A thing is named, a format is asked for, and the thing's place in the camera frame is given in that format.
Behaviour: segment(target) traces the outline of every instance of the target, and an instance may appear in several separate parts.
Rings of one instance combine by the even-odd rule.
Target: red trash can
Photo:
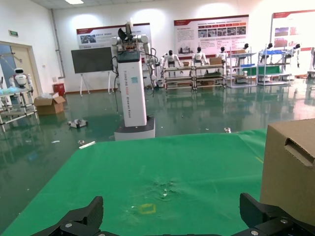
[[[54,92],[57,92],[59,94],[59,96],[63,96],[65,91],[64,91],[64,84],[54,84],[53,85],[54,88]]]

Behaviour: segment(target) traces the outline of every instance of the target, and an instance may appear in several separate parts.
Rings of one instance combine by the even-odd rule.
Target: banner
[[[110,39],[118,37],[119,28],[126,31],[125,25],[77,29],[79,49],[111,47]],[[131,30],[133,35],[145,34],[151,43],[150,23],[134,24]]]
[[[191,58],[201,47],[206,56],[243,48],[248,37],[248,15],[174,21],[175,53],[180,59]]]
[[[301,44],[300,68],[292,64],[293,75],[304,75],[310,69],[310,50],[315,47],[315,31],[309,25],[310,19],[315,19],[315,10],[278,12],[272,16],[270,40],[275,49]]]

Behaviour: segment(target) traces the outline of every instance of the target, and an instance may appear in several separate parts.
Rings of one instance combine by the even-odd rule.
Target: monitor
[[[110,47],[72,50],[71,53],[76,74],[112,70]]]

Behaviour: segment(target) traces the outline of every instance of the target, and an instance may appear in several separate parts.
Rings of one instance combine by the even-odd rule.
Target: reflective floor
[[[296,80],[290,87],[159,90],[146,96],[147,114],[156,118],[157,137],[261,129],[275,121],[315,118],[313,86]],[[64,114],[40,117],[40,125],[35,118],[21,119],[0,133],[0,234],[78,149],[79,140],[114,141],[123,118],[120,94],[118,112],[113,94],[66,99]],[[70,129],[67,121],[77,118],[89,126]]]

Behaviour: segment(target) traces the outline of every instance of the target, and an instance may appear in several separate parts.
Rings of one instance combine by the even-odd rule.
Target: green cloth
[[[259,66],[258,73],[259,75],[264,74],[265,67],[264,66]],[[244,68],[242,71],[247,71],[247,75],[257,75],[257,67],[254,68]],[[271,75],[271,74],[279,74],[281,73],[280,66],[275,65],[275,66],[268,66],[266,67],[266,75]]]
[[[266,130],[104,142],[77,150],[3,236],[28,236],[104,198],[101,229],[122,236],[231,235],[239,195],[259,200]]]

